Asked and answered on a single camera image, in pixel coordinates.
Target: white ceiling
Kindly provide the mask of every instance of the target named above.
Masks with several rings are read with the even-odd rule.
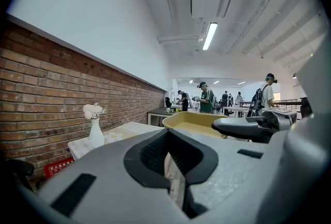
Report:
[[[229,79],[229,78],[177,78],[177,82],[179,84],[189,84],[197,86],[200,82],[204,81],[208,84],[208,86],[221,86],[221,87],[240,87],[243,85],[251,84],[254,81],[247,81],[242,79]]]
[[[190,0],[146,0],[158,39],[173,55],[202,50],[209,22],[219,26],[209,50],[224,56],[267,57],[294,73],[321,43],[327,19],[318,0],[231,0],[223,19],[193,19]]]

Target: cap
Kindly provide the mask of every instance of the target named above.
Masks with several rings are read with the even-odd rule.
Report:
[[[201,88],[202,85],[207,85],[204,81],[200,82],[200,84],[197,86],[197,88]]]
[[[265,78],[268,78],[268,77],[273,78],[274,79],[274,83],[277,83],[277,80],[275,78],[275,75],[273,75],[272,73],[268,73],[267,77],[265,77]]]

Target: ceiling beam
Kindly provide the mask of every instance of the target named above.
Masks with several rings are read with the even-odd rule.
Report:
[[[289,66],[292,66],[293,64],[296,64],[296,63],[298,63],[298,62],[302,62],[302,61],[304,61],[305,59],[310,59],[310,54],[311,54],[311,53],[312,53],[312,51],[309,52],[309,53],[307,53],[307,54],[305,54],[305,55],[302,55],[302,56],[300,56],[300,57],[298,57],[298,58],[293,58],[293,59],[291,59],[290,61],[284,63],[283,66],[284,66],[284,67],[289,67]]]
[[[282,44],[286,39],[294,35],[301,27],[303,27],[306,23],[308,23],[316,14],[318,13],[318,8],[315,6],[311,8],[309,11],[303,15],[299,21],[290,29],[288,29],[284,34],[279,36],[273,43],[271,43],[268,47],[261,51],[261,55],[264,56],[265,54],[269,53],[272,49]]]
[[[265,27],[258,33],[257,38],[253,38],[243,49],[243,53],[247,54],[258,43],[264,40],[278,25],[290,14],[300,0],[285,0],[284,4],[279,9],[280,14],[274,16]]]
[[[252,27],[255,25],[261,14],[264,12],[265,8],[268,6],[270,0],[261,0],[258,8],[255,10],[253,16],[249,19],[247,25],[245,26],[242,33],[239,35],[236,41],[230,46],[227,54],[230,54],[236,46],[245,38],[245,36],[249,33]]]
[[[295,51],[303,48],[305,45],[309,44],[310,42],[314,41],[316,38],[318,38],[321,35],[323,35],[326,31],[327,31],[327,27],[326,27],[325,24],[323,24],[315,33],[311,34],[307,38],[304,38],[299,43],[297,43],[294,46],[292,46],[291,48],[289,48],[289,50],[287,50],[287,51],[283,52],[282,54],[276,56],[276,58],[274,59],[274,61],[275,62],[280,61],[284,57],[286,57],[288,55],[291,55]]]

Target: white wall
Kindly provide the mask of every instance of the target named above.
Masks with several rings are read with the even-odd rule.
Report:
[[[171,88],[168,62],[144,0],[14,0],[7,12],[68,47]]]
[[[296,85],[294,86],[294,90],[295,90],[295,95],[296,95],[296,99],[303,98],[303,97],[307,97],[305,91],[302,89],[301,85]]]
[[[237,96],[238,92],[242,92],[242,89],[237,87],[225,87],[225,86],[211,86],[214,95],[218,100],[222,98],[222,94],[225,91],[228,91],[228,94],[232,94],[233,96]],[[189,96],[199,96],[201,97],[202,90],[197,88],[196,84],[178,84],[178,90],[184,91],[189,94]]]
[[[177,79],[172,79],[172,88],[168,92],[166,92],[164,97],[165,98],[169,97],[170,101],[173,102],[176,101],[177,95],[178,95],[178,82]]]
[[[197,52],[194,56],[181,55],[170,58],[170,75],[173,78],[231,78],[263,81],[268,73],[273,73],[280,82],[292,82],[290,71],[282,64],[268,58],[220,55],[209,51]]]
[[[264,82],[254,82],[251,84],[239,86],[239,87],[226,87],[226,86],[215,86],[212,85],[211,88],[214,92],[214,95],[217,97],[217,99],[222,98],[222,94],[225,91],[228,91],[228,94],[231,93],[234,98],[237,96],[238,92],[242,93],[242,96],[244,97],[244,101],[250,101],[252,97],[254,96],[255,92],[258,88],[263,85]],[[280,93],[281,100],[286,99],[296,99],[295,90],[291,85],[288,85],[287,83],[274,83],[272,85],[274,93]],[[201,96],[201,89],[197,88],[196,85],[191,84],[178,84],[178,89],[181,91],[184,91],[189,94],[189,96]]]

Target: black rubber pad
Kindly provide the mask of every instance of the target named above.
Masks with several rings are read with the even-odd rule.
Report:
[[[52,207],[69,217],[82,200],[96,179],[95,176],[82,173],[77,179],[52,203]]]
[[[256,159],[261,159],[262,156],[263,156],[262,152],[244,150],[243,148],[241,150],[237,151],[237,153],[245,155],[245,156],[249,156],[249,157],[252,157],[252,158],[256,158]]]

